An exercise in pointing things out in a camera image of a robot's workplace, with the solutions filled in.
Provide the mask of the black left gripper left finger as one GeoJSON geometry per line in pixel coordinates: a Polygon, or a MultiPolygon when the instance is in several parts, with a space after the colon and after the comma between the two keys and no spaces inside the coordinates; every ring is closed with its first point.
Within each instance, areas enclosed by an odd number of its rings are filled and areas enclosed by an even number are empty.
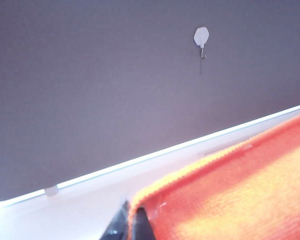
{"type": "Polygon", "coordinates": [[[126,200],[115,213],[100,240],[126,240],[130,203],[126,200]]]}

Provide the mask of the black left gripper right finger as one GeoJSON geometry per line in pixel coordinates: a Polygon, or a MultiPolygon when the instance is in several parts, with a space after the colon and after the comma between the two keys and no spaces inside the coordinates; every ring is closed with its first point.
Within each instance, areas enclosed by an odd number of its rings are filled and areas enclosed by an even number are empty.
{"type": "Polygon", "coordinates": [[[133,220],[133,240],[155,240],[153,229],[144,208],[138,208],[133,220]]]}

